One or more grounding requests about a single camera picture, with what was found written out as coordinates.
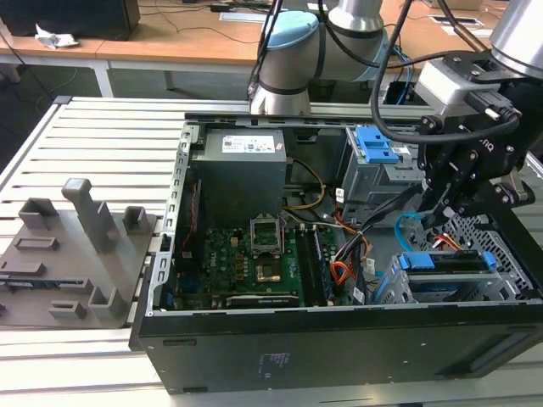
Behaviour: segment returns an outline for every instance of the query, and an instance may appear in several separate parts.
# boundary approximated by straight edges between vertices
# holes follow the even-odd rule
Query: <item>motherboard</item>
[[[237,308],[235,301],[240,307],[258,307],[263,298],[303,307],[313,305],[314,298],[331,299],[331,283],[321,276],[329,276],[330,256],[335,254],[333,231],[283,227],[279,252],[255,252],[255,247],[271,247],[276,240],[273,229],[259,230],[252,241],[249,227],[207,229],[199,267],[178,271],[176,308]]]

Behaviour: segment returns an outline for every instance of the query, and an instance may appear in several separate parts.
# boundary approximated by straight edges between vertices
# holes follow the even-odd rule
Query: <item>gray plastic holder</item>
[[[143,207],[110,213],[87,179],[62,194],[76,209],[31,198],[24,225],[0,259],[0,325],[117,328],[124,325],[156,216]]]

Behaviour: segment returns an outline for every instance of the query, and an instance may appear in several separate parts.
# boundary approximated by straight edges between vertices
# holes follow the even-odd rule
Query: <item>blue latch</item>
[[[483,260],[489,266],[489,270],[494,270],[498,265],[497,260],[491,252],[483,252]]]
[[[369,164],[396,164],[400,157],[390,149],[390,140],[377,127],[356,127],[356,141]]]
[[[434,261],[430,254],[426,252],[408,252],[403,253],[398,260],[401,268],[404,270],[416,269],[433,269],[435,268]]]

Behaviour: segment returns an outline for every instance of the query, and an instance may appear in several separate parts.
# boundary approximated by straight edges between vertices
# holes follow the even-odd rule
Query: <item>floor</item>
[[[51,99],[31,73],[51,92]],[[21,82],[15,85],[0,76],[0,171],[57,95],[100,96],[94,72],[87,68],[37,65],[31,66],[31,72],[22,70],[20,76]],[[174,91],[165,89],[160,71],[111,70],[110,78],[119,98],[245,100],[248,75],[174,72]],[[310,95],[311,100],[364,103],[367,89],[359,84],[322,81],[310,88]]]

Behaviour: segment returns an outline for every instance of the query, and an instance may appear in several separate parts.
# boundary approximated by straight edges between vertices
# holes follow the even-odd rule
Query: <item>open computer tower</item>
[[[478,377],[541,341],[543,252],[509,209],[406,219],[410,252],[395,226],[414,197],[365,235],[368,291],[334,280],[338,206],[354,225],[423,177],[416,146],[376,160],[359,129],[371,121],[188,115],[133,330],[169,393]]]

